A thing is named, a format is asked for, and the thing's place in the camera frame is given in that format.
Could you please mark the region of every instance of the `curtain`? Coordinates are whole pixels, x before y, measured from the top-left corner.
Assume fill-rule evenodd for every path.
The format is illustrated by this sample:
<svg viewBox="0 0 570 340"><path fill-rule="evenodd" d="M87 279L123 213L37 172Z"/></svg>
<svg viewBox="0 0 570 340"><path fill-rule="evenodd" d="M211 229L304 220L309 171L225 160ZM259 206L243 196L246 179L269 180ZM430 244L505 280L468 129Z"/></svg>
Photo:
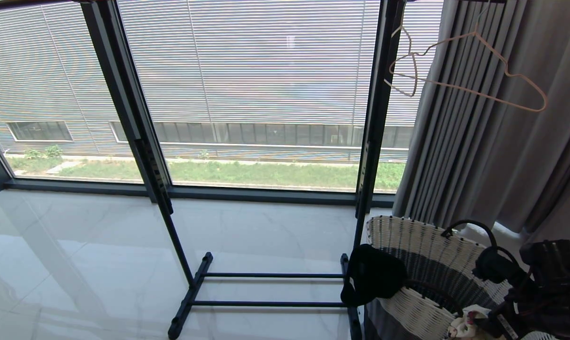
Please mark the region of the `curtain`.
<svg viewBox="0 0 570 340"><path fill-rule="evenodd" d="M534 231L570 196L570 0L445 3L440 38L479 32L548 95L539 113L426 83L393 213L445 226L462 218ZM436 50L430 79L539 108L474 38Z"/></svg>

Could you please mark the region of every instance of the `floor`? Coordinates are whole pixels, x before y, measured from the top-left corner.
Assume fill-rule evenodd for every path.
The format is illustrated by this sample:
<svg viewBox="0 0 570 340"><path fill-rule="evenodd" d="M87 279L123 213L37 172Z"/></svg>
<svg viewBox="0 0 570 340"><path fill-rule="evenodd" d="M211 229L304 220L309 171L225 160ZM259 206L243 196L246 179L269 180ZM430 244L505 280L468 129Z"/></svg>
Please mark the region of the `floor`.
<svg viewBox="0 0 570 340"><path fill-rule="evenodd" d="M174 200L193 272L340 273L352 207ZM389 215L373 209L372 215ZM0 192L0 340L159 340L187 289L147 198ZM198 299L339 301L339 280L207 279ZM181 339L347 340L345 310L194 307Z"/></svg>

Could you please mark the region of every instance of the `pink hanger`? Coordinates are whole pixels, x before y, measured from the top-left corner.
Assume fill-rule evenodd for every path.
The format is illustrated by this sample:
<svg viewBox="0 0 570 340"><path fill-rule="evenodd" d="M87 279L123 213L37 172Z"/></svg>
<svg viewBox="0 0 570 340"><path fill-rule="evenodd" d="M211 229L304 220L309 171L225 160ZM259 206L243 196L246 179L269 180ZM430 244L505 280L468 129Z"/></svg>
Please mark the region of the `pink hanger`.
<svg viewBox="0 0 570 340"><path fill-rule="evenodd" d="M483 13L484 13L484 10L478 15L478 20L479 20L479 18L481 17L481 15L482 15ZM519 108L519 109L522 109L522 110L527 110L527 111L530 111L530 112L542 112L543 110L545 110L545 109L547 108L547 104L548 104L547 95L543 92L543 90L541 90L541 89L539 88L539 86L537 86L537 85L536 85L532 80L530 80L527 76L522 75L522 74L520 74L520 73L518 73L518 74L509 73L509 62L508 62L507 59L505 59L497 50L495 50L494 47L492 47L486 40L484 40L484 38L480 35L479 32L477 32L478 24L479 24L479 21L476 22L476 26L475 26L475 28L474 28L474 30L473 30L472 32L466 33L466 34L462 34L462 35L460 35L460 36L449 37L448 39L444 39L444 40L442 40L442 41L439 41L439 42L437 42L437 43L434 43L434 45L431 45L430 47L428 47L423 53L411 52L411 51L410 51L410 48L411 48L410 35L408 34L408 32L406 32L406 30L404 29L404 27L402 27L402 25L400 25L400 27L397 28L397 29L394 31L394 33L392 34L392 36L395 35L395 34L396 34L397 32L399 32L399 31L402 31L402 32L404 32L404 33L407 35L407 37L408 37L408 54L406 54L406 55L404 55L404 56L401 56L400 58L397 58L395 61L393 61L393 63L392 63L392 64L390 65L390 67L388 68L388 70L389 70L390 73L393 74L393 75L397 75L397 76L401 76L401 77L407 77L407 78L410 78L410 79L414 79L414 80L415 80L415 86L414 86L414 88L413 88L413 92L412 92L412 93L406 93L406 92L400 90L399 88L393 86L392 84L390 84L390 82L388 82L388 80L385 80L385 79L384 79L384 82L385 82L386 84L388 84L391 88L393 88L393 89L395 89L396 91L402 93L403 95L406 95L407 97L412 97L413 95L415 95L415 92L416 92L416 90L417 90L417 80L422 80L422 81L424 81L424 82L430 82L430 83L437 84L437 85L442 85L442 86L446 86L446 87L450 87L450 88L456 88L457 90L466 91L466 92L469 92L469 93L472 93L472 94L475 94L475 95L479 95L479 96L481 96L481 97L485 97L485 98L488 98L488 99L492 99L492 100L494 100L494 101L497 101L497 102L500 102L500 103L504 103L504 104L507 104L507 105L510 105L510 106L514 106L515 108ZM543 106L542 106L541 108L538 108L538 109L529 108L529 107L526 107L526 106L523 106L523 105L520 105L520 104L516 104L516 103L511 103L511 102L508 102L508 101L504 101L503 99L499 99L499 98L497 98L497 97L492 97L492 95L487 95L487 94L485 94L485 93L480 93L480 92L477 92L477 91L474 91L474 90L471 90L471 89L468 89L468 88L464 88L464 87L461 87L461 86L452 85L452 84L447 84L447 83L441 83L441 82L436 82L436 81L434 81L434 80L429 80L429 79L424 79L424 78L419 78L419 77L418 77L418 74L417 74L417 61L415 60L415 56L425 56L425 55L427 54L427 52L428 52L432 47L438 46L438 45L440 45L440 44L442 44L442 43L448 43L449 41L458 40L458 39L462 39L462 38L464 38L464 37L471 37L471 36L476 37L476 38L480 41L480 43L482 43L482 45L486 46L486 48L488 48L488 49L490 50L490 52L492 52L497 58L499 58L499 60L503 61L503 63L505 64L505 75L506 75L506 76L508 76L508 77L520 77L520 78L524 79L530 86L532 86L532 87L541 95L541 97L542 97L542 99L543 99ZM409 57L409 56L412 57L412 59L413 59L413 64L414 64L414 67L415 67L415 76L408 76L408 75L404 75L403 73L395 73L395 72L393 71L393 69L392 69L393 65L396 64L399 60L403 60L404 58L407 58L407 57Z"/></svg>

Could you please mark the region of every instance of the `basket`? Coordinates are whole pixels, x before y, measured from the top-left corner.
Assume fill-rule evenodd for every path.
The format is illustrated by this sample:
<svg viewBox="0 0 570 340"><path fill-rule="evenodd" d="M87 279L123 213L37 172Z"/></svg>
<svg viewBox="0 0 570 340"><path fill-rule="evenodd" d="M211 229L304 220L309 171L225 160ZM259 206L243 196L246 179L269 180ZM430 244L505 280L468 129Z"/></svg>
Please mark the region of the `basket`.
<svg viewBox="0 0 570 340"><path fill-rule="evenodd" d="M443 237L444 231L430 224L393 216L373 217L367 223L369 243L403 261L409 279L425 282L454 299L451 301L443 294L423 287L404 288L391 299L376 299L367 305L367 312L373 314L369 315L372 319L379 315L379 327L376 325L376 328L380 330L380 338L442 340L456 318L453 315L458 310L455 303L461 307L477 304L494 309L503 302L511 288L506 281L495 284L479 280L472 274L477 257L486 247L455 235ZM550 340L555 337L533 332L525 339Z"/></svg>

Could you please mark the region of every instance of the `building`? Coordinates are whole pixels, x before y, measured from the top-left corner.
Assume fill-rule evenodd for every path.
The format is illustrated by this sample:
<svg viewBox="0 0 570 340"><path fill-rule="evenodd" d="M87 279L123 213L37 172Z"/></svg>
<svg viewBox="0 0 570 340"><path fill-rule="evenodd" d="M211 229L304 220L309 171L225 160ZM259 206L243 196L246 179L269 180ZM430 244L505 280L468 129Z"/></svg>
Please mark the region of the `building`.
<svg viewBox="0 0 570 340"><path fill-rule="evenodd" d="M377 0L119 6L166 157L358 162ZM441 10L442 0L408 3L414 50L437 40ZM422 75L430 55L418 63ZM392 92L382 161L406 160L419 97ZM51 145L131 155L76 3L0 12L0 149Z"/></svg>

